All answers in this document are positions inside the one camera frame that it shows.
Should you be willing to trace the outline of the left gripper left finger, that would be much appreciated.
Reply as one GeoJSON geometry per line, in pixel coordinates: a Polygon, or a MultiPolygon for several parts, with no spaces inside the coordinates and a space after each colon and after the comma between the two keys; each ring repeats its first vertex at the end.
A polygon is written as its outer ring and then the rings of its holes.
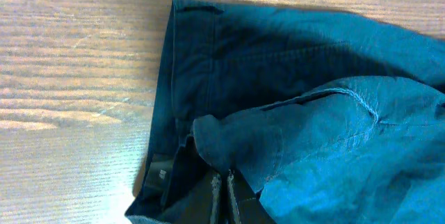
{"type": "Polygon", "coordinates": [[[167,190],[163,223],[218,224],[223,182],[214,169],[201,177],[173,177],[167,190]]]}

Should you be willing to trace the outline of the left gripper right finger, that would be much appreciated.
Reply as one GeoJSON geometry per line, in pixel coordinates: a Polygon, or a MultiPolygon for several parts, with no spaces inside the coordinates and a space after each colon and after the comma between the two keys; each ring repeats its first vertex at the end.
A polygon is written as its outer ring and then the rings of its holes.
{"type": "Polygon", "coordinates": [[[229,170],[227,200],[230,224],[276,224],[238,170],[229,170]]]}

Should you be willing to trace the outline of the navy blue shorts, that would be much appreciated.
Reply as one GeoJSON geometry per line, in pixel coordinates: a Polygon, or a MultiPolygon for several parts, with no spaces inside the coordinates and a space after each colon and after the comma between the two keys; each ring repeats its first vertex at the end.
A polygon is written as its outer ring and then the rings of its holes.
{"type": "Polygon", "coordinates": [[[444,222],[444,41],[351,13],[173,0],[132,223],[242,173],[276,223],[444,222]]]}

